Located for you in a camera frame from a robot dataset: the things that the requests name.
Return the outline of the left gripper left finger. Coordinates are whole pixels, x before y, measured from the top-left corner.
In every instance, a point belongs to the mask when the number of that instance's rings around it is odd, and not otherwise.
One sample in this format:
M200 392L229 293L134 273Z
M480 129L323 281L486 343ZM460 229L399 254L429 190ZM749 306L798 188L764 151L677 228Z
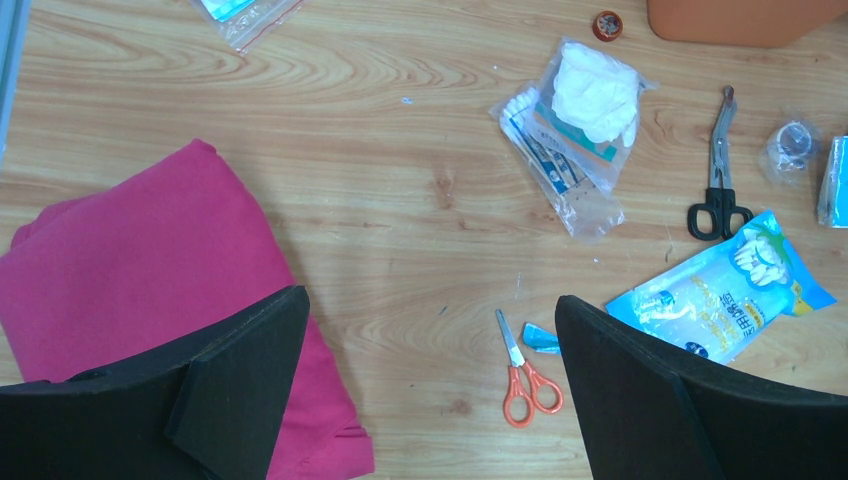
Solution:
M57 383L1 390L5 479L263 479L305 339L291 286Z

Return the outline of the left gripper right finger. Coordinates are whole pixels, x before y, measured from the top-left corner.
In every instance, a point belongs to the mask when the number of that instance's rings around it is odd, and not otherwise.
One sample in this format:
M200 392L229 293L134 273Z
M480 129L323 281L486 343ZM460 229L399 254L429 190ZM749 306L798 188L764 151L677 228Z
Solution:
M843 479L847 399L729 368L574 295L555 326L597 479Z

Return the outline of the blue cotton swab bag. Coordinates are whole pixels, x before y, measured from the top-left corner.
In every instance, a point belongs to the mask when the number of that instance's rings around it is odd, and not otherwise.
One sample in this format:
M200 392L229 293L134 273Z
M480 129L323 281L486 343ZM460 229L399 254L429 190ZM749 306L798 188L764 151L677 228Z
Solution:
M643 333L726 364L780 315L799 317L835 301L766 211L605 309Z

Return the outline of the teal bandage packet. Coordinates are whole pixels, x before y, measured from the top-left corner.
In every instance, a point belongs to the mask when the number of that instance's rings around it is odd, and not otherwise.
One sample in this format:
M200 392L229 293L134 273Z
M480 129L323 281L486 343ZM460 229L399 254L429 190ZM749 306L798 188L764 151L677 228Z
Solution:
M834 137L821 182L818 222L829 228L847 228L847 136Z

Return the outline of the bag with white gauze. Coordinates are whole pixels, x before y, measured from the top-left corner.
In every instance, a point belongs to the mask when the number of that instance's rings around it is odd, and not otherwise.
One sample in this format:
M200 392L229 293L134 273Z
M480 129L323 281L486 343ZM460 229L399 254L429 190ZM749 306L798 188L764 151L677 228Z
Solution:
M594 243L625 221L614 196L656 82L617 58L565 37L542 76L491 108L556 216Z

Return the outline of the orange medicine box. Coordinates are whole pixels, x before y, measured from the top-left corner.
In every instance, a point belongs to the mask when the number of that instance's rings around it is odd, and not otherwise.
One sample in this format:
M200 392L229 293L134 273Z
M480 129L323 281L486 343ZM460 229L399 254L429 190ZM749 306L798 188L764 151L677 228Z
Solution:
M842 0L648 0L665 40L742 47L787 46L847 13Z

